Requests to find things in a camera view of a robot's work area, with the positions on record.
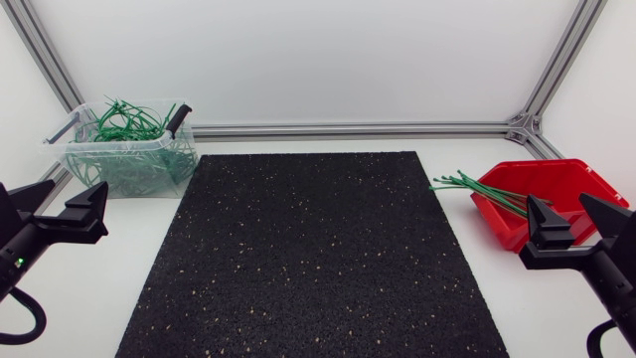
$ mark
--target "clear plastic bin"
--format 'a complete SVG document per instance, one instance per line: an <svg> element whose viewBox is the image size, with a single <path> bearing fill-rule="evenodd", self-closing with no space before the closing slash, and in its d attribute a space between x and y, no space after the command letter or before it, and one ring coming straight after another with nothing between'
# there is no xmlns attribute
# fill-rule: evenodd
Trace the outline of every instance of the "clear plastic bin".
<svg viewBox="0 0 636 358"><path fill-rule="evenodd" d="M154 140L91 142L97 116L110 109L108 103L93 102L74 109L64 125L43 141L43 151L53 154L86 186L108 182L111 199L183 197L199 162L186 120L191 109L180 98L130 103L151 108L160 118L170 113L163 135Z"/></svg>

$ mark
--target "plastic bin handle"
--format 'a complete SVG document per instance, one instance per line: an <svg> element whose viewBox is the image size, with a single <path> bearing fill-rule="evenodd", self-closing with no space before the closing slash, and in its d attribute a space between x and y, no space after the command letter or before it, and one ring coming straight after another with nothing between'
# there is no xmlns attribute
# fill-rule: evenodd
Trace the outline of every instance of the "plastic bin handle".
<svg viewBox="0 0 636 358"><path fill-rule="evenodd" d="M186 119L186 115L188 115L188 113L191 111L192 109L190 107L188 107L185 104L181 104L179 109L177 109L177 112L175 113L175 115L172 116L172 119L170 119L170 121L168 122L168 125L166 125L166 130L170 130L170 133L172 134L172 139L175 138L175 133L177 132L177 129L179 129L179 126L181 125L181 123L183 123L183 120Z"/></svg>

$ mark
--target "white table surface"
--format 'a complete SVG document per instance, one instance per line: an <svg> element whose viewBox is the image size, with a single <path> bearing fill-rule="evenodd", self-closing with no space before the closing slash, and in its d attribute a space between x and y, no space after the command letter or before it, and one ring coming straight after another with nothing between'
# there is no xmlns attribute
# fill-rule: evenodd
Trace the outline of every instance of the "white table surface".
<svg viewBox="0 0 636 358"><path fill-rule="evenodd" d="M501 161L532 159L522 146L502 139L228 142L197 147L200 154L414 150L430 179L457 169L480 177ZM64 201L82 190L81 183L72 180L47 214L62 211ZM446 190L437 197L510 356L586 356L587 334L609 316L580 273L526 270L516 255L499 247L469 192ZM0 346L0 357L114 356L179 202L109 200L104 217L107 237L95 246L50 247L18 284L45 308L47 329L30 344ZM31 314L13 298L0 304L0 331L19 333L32 325ZM605 357L633 356L617 329L605 334L602 346Z"/></svg>

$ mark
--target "speckled rubber mat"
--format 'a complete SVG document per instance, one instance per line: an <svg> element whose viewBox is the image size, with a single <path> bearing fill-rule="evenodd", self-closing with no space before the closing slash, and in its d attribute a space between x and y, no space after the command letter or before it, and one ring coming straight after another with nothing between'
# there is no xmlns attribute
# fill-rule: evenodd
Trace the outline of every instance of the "speckled rubber mat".
<svg viewBox="0 0 636 358"><path fill-rule="evenodd" d="M204 156L120 357L505 357L414 152Z"/></svg>

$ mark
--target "white backdrop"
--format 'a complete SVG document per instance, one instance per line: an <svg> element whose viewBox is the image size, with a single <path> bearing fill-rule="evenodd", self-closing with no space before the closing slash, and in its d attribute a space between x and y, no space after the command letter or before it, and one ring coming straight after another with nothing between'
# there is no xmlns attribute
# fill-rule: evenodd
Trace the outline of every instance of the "white backdrop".
<svg viewBox="0 0 636 358"><path fill-rule="evenodd" d="M0 9L0 182L14 189L36 182L54 162L38 143L67 113Z"/></svg>
<svg viewBox="0 0 636 358"><path fill-rule="evenodd" d="M636 1L609 0L545 113L546 137L636 207Z"/></svg>
<svg viewBox="0 0 636 358"><path fill-rule="evenodd" d="M86 101L215 124L505 120L576 0L32 1Z"/></svg>

